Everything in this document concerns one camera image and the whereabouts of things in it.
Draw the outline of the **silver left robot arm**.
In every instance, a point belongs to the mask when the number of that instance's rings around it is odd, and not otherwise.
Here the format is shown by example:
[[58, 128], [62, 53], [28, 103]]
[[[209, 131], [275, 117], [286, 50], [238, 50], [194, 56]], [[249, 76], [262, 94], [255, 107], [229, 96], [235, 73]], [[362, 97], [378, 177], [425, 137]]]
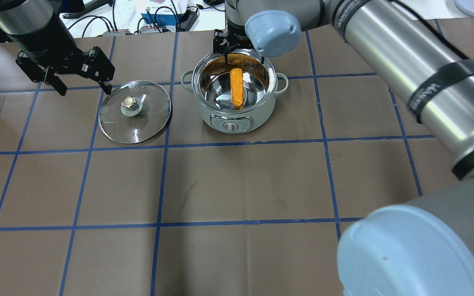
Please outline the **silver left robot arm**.
[[0, 29], [17, 44], [15, 60], [35, 83], [51, 86], [64, 96], [60, 75], [75, 74], [98, 83], [109, 95], [115, 67], [98, 47], [84, 52], [60, 19], [58, 0], [0, 0]]

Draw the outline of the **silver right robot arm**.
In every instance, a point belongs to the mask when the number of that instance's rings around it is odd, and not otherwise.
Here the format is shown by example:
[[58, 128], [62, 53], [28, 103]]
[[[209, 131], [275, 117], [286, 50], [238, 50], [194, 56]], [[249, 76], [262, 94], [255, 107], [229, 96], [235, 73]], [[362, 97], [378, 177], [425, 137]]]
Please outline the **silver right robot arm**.
[[474, 296], [474, 59], [399, 0], [226, 0], [214, 50], [287, 53], [331, 25], [453, 159], [457, 182], [352, 223], [337, 246], [345, 296]]

